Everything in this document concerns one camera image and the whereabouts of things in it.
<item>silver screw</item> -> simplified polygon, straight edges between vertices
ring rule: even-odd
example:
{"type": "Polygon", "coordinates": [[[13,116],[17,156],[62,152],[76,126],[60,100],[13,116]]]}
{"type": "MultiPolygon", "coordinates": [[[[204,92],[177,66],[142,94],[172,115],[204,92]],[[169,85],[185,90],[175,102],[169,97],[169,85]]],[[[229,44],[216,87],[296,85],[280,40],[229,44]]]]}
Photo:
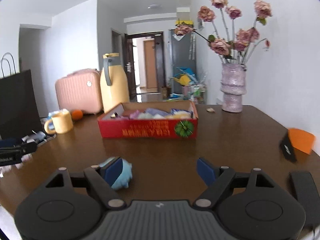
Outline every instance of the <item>silver screw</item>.
{"type": "Polygon", "coordinates": [[[122,199],[111,199],[108,201],[108,205],[110,207],[122,207],[124,205],[124,201],[122,199]]]}
{"type": "Polygon", "coordinates": [[[211,201],[209,199],[200,198],[196,201],[198,207],[210,207],[211,201]]]}

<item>ceiling light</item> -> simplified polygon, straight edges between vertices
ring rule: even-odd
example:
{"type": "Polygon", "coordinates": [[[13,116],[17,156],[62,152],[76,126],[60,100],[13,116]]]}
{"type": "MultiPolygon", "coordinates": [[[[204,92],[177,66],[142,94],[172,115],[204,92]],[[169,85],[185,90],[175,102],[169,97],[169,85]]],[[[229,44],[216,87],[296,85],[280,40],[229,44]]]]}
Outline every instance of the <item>ceiling light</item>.
{"type": "Polygon", "coordinates": [[[157,8],[160,8],[161,5],[160,4],[151,4],[149,5],[148,9],[157,9],[157,8]]]}

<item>tabletop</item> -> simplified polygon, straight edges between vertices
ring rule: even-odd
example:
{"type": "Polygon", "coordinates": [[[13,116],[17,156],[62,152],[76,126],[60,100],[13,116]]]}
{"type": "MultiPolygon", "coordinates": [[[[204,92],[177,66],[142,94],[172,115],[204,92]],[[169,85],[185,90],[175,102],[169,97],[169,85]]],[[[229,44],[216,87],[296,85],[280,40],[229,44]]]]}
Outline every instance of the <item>tabletop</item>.
{"type": "Polygon", "coordinates": [[[196,173],[196,160],[204,157],[215,166],[229,166],[237,172],[258,167],[283,189],[290,171],[310,171],[320,188],[320,157],[296,151],[297,163],[283,157],[279,142],[287,129],[253,106],[242,113],[221,110],[221,106],[197,106],[197,139],[102,139],[95,115],[85,116],[72,131],[57,137],[33,153],[20,170],[14,168],[0,179],[0,204],[11,214],[19,203],[59,167],[70,172],[99,164],[111,156],[132,163],[133,179],[118,194],[132,199],[188,199],[192,203],[206,185],[196,173]],[[213,107],[215,113],[206,111],[213,107]]]}

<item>mug handle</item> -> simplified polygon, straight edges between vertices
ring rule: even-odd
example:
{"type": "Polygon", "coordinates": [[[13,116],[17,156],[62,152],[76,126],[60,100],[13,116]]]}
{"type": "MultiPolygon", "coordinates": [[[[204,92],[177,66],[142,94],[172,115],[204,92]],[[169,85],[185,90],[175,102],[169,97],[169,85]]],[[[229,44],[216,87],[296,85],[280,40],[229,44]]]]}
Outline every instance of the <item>mug handle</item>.
{"type": "Polygon", "coordinates": [[[55,130],[55,129],[53,129],[53,130],[50,130],[50,129],[49,129],[49,124],[50,124],[50,123],[52,123],[52,119],[49,119],[49,120],[47,120],[47,121],[44,123],[44,130],[45,130],[45,132],[46,132],[47,134],[52,135],[52,134],[55,134],[55,133],[56,133],[56,130],[55,130]]]}

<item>orange ball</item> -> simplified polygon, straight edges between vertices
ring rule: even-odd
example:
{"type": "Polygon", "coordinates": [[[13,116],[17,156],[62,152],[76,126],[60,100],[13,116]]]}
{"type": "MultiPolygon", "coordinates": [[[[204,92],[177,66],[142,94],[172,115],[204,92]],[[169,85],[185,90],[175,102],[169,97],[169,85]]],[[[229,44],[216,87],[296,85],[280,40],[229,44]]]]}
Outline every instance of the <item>orange ball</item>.
{"type": "Polygon", "coordinates": [[[74,110],[71,113],[71,117],[72,117],[73,121],[78,121],[78,120],[82,119],[83,112],[81,110],[74,110]]]}

